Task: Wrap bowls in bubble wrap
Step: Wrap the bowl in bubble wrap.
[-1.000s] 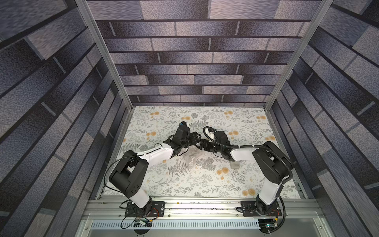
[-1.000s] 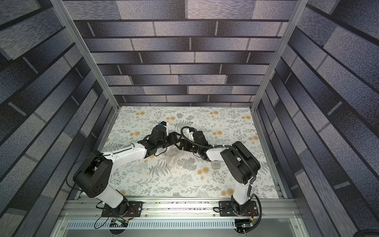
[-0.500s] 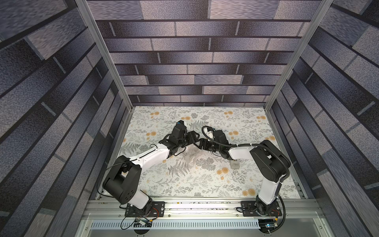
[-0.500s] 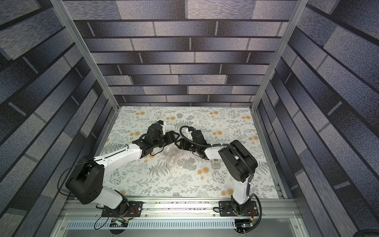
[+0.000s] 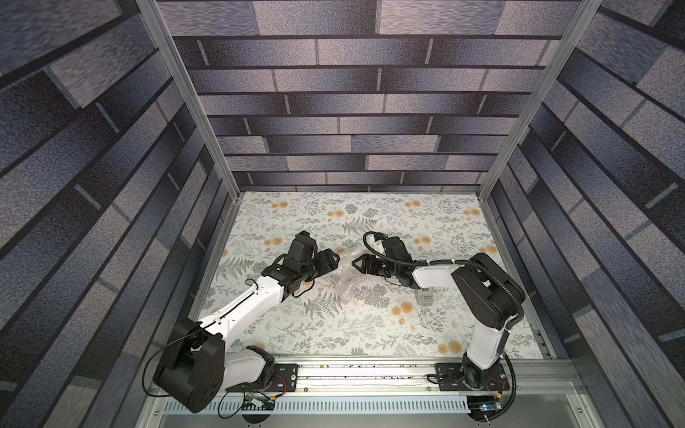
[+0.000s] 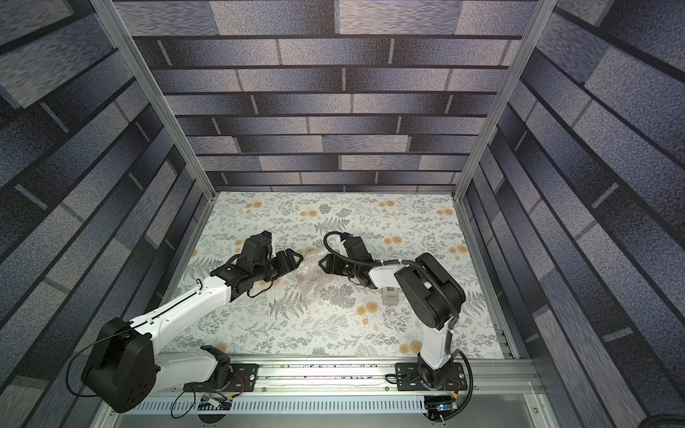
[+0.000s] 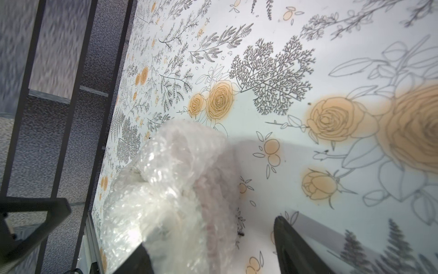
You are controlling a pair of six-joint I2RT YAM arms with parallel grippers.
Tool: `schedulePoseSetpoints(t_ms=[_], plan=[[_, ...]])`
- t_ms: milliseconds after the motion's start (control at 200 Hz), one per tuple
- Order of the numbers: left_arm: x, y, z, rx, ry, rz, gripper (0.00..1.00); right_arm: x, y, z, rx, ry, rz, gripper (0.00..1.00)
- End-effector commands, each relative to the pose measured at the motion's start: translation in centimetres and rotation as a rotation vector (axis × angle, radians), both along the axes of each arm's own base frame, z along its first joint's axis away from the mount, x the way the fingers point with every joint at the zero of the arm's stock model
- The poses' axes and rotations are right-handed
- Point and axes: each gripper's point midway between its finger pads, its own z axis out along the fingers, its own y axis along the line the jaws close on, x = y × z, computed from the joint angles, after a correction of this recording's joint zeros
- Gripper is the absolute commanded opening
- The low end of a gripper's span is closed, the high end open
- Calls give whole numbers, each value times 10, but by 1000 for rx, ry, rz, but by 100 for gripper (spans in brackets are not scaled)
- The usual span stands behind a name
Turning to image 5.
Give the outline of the clear bubble wrap sheet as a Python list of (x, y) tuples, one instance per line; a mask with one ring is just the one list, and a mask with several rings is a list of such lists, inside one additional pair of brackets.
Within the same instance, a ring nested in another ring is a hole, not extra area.
[(353, 262), (365, 255), (366, 250), (346, 250), (342, 253), (338, 268), (324, 276), (328, 289), (338, 296), (343, 304), (350, 303), (354, 293), (362, 285), (367, 285), (373, 279), (371, 275), (361, 273)]

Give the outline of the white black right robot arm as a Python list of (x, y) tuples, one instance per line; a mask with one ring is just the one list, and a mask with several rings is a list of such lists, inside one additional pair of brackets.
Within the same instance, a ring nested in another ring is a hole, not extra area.
[(391, 260), (363, 254), (351, 263), (360, 273), (394, 277), (417, 290), (457, 290), (476, 318), (465, 363), (486, 372), (499, 363), (509, 331), (524, 317), (526, 294), (489, 255), (476, 253), (468, 260)]

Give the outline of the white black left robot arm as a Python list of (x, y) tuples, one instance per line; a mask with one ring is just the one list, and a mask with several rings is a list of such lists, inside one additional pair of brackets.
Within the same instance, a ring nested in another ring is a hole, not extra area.
[(282, 255), (254, 285), (232, 303), (199, 321), (178, 321), (160, 358), (153, 384), (193, 413), (205, 409), (221, 390), (241, 387), (260, 392), (276, 379), (275, 358), (248, 346), (228, 353), (235, 339), (268, 310), (300, 288), (338, 268), (340, 257), (330, 249)]

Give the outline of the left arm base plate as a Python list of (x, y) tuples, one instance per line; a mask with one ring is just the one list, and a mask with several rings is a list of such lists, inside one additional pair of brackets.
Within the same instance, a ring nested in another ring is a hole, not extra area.
[(258, 379), (254, 383), (243, 385), (246, 392), (289, 393), (297, 389), (298, 372), (297, 364), (276, 364), (271, 377)]

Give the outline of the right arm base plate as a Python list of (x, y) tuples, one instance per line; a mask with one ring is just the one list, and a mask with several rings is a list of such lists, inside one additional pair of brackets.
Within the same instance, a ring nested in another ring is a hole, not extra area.
[(510, 390), (508, 377), (501, 363), (488, 370), (481, 370), (461, 363), (437, 363), (435, 372), (427, 380), (437, 384), (441, 392), (503, 392)]

